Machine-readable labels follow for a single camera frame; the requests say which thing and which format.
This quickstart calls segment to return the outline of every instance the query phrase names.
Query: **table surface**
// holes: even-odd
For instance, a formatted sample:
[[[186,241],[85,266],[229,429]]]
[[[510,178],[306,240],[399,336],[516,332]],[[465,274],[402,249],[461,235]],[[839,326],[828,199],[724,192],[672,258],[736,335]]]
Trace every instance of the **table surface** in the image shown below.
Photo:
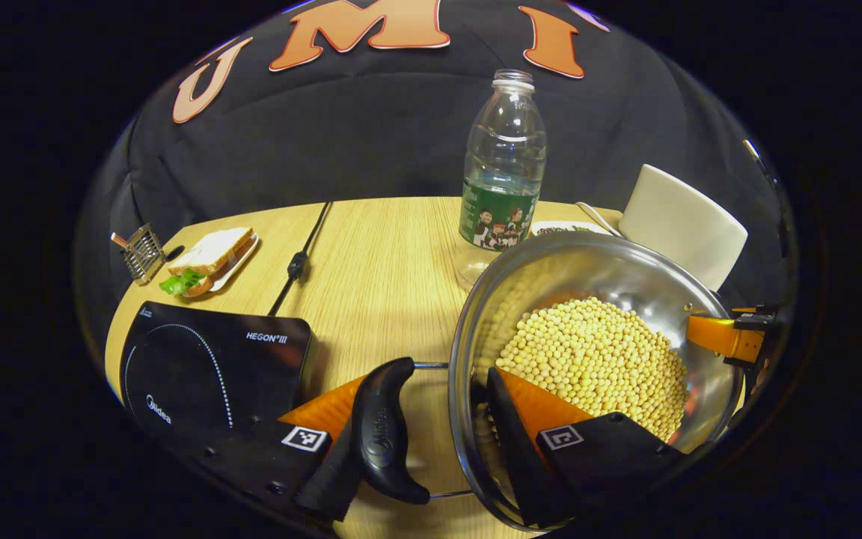
[[[461,198],[372,198],[335,202],[309,249],[308,270],[278,315],[307,320],[321,343],[323,369],[316,392],[326,392],[390,359],[447,362],[466,292],[455,279],[454,259],[468,245],[457,233]],[[300,252],[322,204],[308,204],[199,222],[181,229],[165,251],[192,246],[208,232],[251,226],[259,245],[228,283],[194,299],[158,288],[160,270],[145,286],[132,284],[117,307],[106,342],[106,379],[119,400],[119,366],[131,321],[146,300],[237,314],[267,314],[287,280],[285,267]],[[620,212],[602,209],[616,226]],[[534,222],[592,222],[574,204],[538,202]],[[408,469],[432,493],[468,488],[459,467],[447,416],[447,371],[416,371],[401,392],[410,426]],[[461,536],[517,538],[474,496],[407,505],[362,484],[344,523],[345,538]]]

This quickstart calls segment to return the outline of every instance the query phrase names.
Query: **sandwich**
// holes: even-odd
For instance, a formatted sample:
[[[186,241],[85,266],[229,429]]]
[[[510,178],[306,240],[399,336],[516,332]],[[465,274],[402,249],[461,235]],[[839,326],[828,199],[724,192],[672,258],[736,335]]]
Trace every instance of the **sandwich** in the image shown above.
[[[172,296],[201,296],[229,272],[251,248],[256,236],[250,228],[229,228],[206,234],[194,248],[167,266],[171,277],[159,287]]]

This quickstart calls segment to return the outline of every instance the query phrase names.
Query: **pot handle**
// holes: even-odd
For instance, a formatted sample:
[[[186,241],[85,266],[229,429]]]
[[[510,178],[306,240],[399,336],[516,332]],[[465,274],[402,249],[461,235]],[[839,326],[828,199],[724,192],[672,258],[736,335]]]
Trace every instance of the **pot handle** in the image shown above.
[[[401,412],[401,386],[415,372],[411,358],[380,365],[361,382],[352,407],[352,446],[365,481],[381,494],[408,504],[427,504],[431,495],[408,474],[408,428]]]

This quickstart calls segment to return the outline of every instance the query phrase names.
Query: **midea logo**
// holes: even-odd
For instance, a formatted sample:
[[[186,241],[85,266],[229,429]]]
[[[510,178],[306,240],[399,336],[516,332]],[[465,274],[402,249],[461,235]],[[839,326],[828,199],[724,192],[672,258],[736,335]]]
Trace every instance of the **midea logo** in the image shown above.
[[[153,412],[157,413],[158,416],[161,417],[161,419],[166,420],[168,425],[171,425],[171,417],[168,417],[168,414],[165,413],[163,409],[160,409],[157,404],[155,404],[155,399],[151,398],[151,395],[146,395],[146,397],[144,397],[144,402],[147,402],[148,407]]]

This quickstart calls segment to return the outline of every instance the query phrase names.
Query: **black induction cooker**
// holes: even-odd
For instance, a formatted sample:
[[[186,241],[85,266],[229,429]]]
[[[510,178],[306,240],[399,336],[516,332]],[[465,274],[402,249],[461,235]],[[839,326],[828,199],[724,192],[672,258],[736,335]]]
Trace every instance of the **black induction cooker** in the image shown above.
[[[314,336],[301,318],[151,301],[124,344],[124,406],[151,436],[201,451],[307,398]]]

